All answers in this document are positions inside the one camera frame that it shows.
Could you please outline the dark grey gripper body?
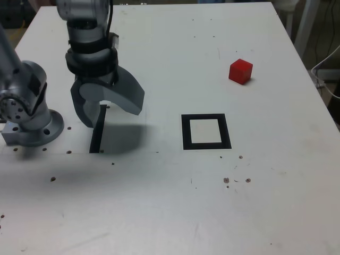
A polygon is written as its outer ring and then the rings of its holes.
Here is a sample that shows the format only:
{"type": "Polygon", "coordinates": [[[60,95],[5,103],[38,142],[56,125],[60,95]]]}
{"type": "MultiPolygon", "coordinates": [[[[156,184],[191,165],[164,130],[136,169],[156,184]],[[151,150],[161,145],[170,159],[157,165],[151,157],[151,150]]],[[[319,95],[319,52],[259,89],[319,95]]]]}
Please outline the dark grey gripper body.
{"type": "Polygon", "coordinates": [[[102,76],[93,76],[91,73],[82,71],[75,75],[75,86],[91,83],[104,87],[112,87],[117,80],[118,80],[117,71],[113,71],[102,76]]]}

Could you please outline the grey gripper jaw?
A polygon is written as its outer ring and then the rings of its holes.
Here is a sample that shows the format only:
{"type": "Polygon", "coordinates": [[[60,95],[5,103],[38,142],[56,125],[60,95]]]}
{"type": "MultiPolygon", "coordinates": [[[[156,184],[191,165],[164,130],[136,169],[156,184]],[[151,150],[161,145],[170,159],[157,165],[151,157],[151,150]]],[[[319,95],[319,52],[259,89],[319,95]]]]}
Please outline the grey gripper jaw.
{"type": "Polygon", "coordinates": [[[100,113],[100,102],[103,100],[103,87],[86,83],[71,87],[73,105],[78,118],[88,128],[94,128],[100,113]]]}
{"type": "Polygon", "coordinates": [[[145,91],[135,77],[120,66],[117,67],[116,77],[117,81],[111,86],[87,82],[80,87],[80,95],[87,101],[110,101],[128,113],[139,115],[145,91]]]}

